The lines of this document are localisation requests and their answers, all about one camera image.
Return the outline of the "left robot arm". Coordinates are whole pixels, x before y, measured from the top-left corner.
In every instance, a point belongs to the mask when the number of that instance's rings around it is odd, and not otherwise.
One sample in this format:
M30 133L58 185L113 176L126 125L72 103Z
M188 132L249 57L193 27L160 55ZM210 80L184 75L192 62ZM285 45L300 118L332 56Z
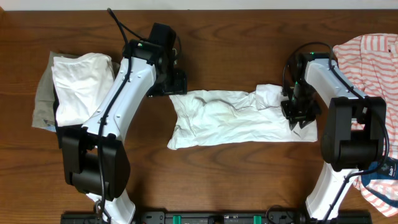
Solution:
M91 213L64 213L61 223L132 223L135 204L126 192L130 163L124 149L128 127L145 96L187 92L184 71L174 67L179 38L132 40L123 50L116 80L81 130L63 135L65 178L94 201Z

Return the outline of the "white t-shirt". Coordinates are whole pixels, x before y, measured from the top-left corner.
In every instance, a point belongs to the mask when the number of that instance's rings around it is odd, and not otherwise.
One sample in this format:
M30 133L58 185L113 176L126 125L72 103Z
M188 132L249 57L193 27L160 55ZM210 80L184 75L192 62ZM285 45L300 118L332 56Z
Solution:
M315 142L317 124L290 128L282 113L286 99L278 85L253 92L195 90L170 96L177 122L167 147L215 146L239 142Z

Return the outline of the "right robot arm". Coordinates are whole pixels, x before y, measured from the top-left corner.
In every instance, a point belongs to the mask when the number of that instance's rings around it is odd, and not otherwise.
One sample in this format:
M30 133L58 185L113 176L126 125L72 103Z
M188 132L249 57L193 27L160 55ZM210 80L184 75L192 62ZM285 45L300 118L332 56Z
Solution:
M387 159L386 102L356 89L331 52L294 53L285 67L293 84L284 82L281 108L290 129L315 121L321 113L317 96L328 107L322 172L305 208L288 212L291 223L371 223L369 212L340 212L339 207L355 178L376 172Z

